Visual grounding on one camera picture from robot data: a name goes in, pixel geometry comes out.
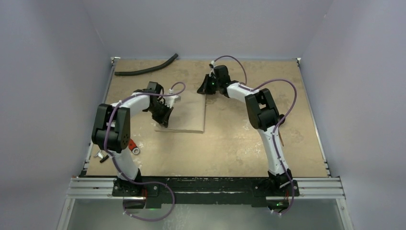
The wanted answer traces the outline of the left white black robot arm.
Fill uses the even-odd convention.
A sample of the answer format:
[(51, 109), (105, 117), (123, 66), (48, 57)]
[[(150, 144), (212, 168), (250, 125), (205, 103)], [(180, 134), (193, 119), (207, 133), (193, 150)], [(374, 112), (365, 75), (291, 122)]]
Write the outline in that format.
[(180, 100), (180, 92), (163, 87), (157, 82), (149, 82), (147, 88), (134, 91), (129, 97), (113, 104), (98, 106), (91, 140), (112, 159), (117, 171), (113, 196), (137, 196), (146, 190), (140, 169), (132, 160), (129, 148), (131, 140), (131, 117), (140, 112), (150, 112), (152, 119), (164, 128), (169, 125), (169, 117), (174, 104)]

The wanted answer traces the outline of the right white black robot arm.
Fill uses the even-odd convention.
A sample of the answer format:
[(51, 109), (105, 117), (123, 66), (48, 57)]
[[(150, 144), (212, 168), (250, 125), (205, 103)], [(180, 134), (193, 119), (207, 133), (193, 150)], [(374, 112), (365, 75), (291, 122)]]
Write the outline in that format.
[(245, 104), (251, 126), (258, 131), (268, 162), (268, 178), (265, 189), (275, 195), (293, 190), (292, 173), (285, 160), (280, 139), (279, 126), (284, 121), (277, 109), (269, 89), (252, 89), (231, 80), (225, 65), (209, 65), (211, 72), (205, 75), (198, 94), (212, 95), (219, 92), (223, 96)]

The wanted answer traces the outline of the beige cloth napkin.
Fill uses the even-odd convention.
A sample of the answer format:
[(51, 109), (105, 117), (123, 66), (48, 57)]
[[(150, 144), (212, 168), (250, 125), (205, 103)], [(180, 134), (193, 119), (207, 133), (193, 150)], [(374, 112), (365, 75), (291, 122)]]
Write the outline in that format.
[(169, 116), (169, 125), (156, 125), (156, 132), (203, 133), (205, 125), (206, 96), (193, 91), (180, 94), (180, 101), (174, 104)]

